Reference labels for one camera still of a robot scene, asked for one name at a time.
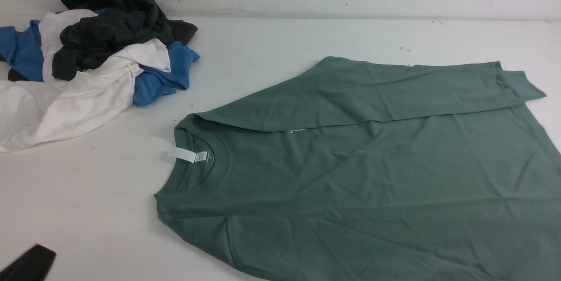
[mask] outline table surface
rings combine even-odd
[[[40,243],[48,280],[256,280],[182,241],[153,197],[174,165],[174,126],[333,55],[379,64],[501,61],[547,93],[528,104],[561,146],[561,23],[181,18],[199,31],[191,87],[130,107],[91,133],[0,154],[0,267]],[[28,19],[0,17],[25,28]],[[0,71],[6,78],[6,71]]]

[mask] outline green t-shirt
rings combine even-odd
[[[273,281],[561,280],[561,157],[499,63],[327,57],[176,126],[158,215]]]

